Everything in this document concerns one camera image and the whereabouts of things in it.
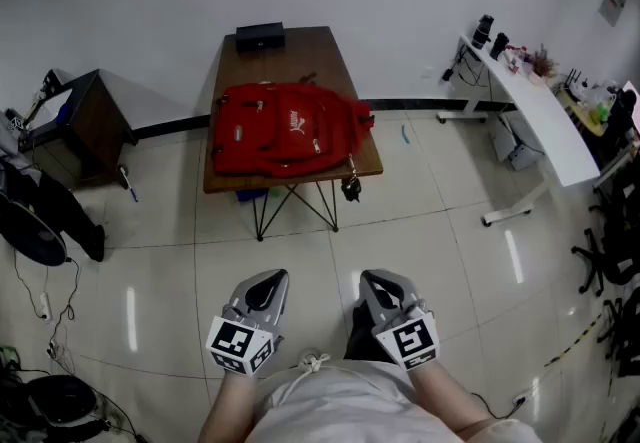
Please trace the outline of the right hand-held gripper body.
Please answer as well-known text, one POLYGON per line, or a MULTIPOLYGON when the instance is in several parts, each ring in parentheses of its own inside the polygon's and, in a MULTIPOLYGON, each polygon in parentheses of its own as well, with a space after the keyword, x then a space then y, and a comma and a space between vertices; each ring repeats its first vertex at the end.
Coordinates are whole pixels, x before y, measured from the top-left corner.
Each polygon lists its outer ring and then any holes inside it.
POLYGON ((404 371, 417 369, 440 354, 435 318, 422 300, 412 304, 386 326, 376 328, 373 334, 392 361, 404 371))

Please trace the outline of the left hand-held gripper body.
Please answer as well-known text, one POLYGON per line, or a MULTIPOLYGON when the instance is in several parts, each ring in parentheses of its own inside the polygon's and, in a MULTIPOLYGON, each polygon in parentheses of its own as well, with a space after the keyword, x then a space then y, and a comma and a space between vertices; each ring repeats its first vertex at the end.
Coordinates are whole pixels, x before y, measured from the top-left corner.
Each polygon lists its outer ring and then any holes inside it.
POLYGON ((221 316, 214 317, 205 348, 214 363, 226 371, 256 375, 282 339, 278 326, 261 329, 252 312, 243 314, 229 303, 221 316))

